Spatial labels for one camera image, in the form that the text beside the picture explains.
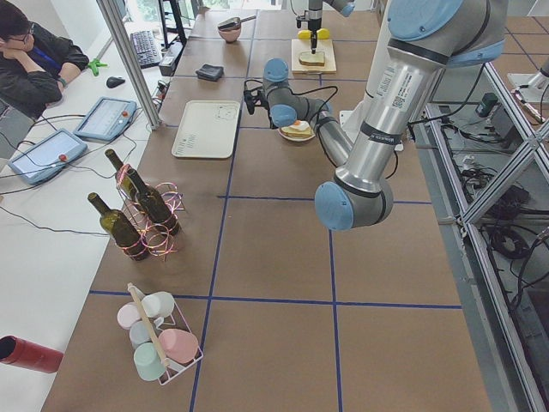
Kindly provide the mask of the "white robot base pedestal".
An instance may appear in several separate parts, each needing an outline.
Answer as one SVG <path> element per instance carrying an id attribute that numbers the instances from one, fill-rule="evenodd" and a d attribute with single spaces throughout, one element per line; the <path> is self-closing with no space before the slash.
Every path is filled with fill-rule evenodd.
<path id="1" fill-rule="evenodd" d="M 341 128 L 347 134 L 350 146 L 345 149 L 345 155 L 349 155 L 354 142 L 360 132 L 360 126 L 369 113 L 374 99 L 381 99 L 386 95 L 389 85 L 395 76 L 395 68 L 391 65 L 389 59 L 388 42 L 390 39 L 390 30 L 388 21 L 383 20 L 380 34 L 378 36 L 376 50 L 371 62 L 370 74 L 367 79 L 364 98 L 352 112 L 348 112 L 346 121 Z"/>

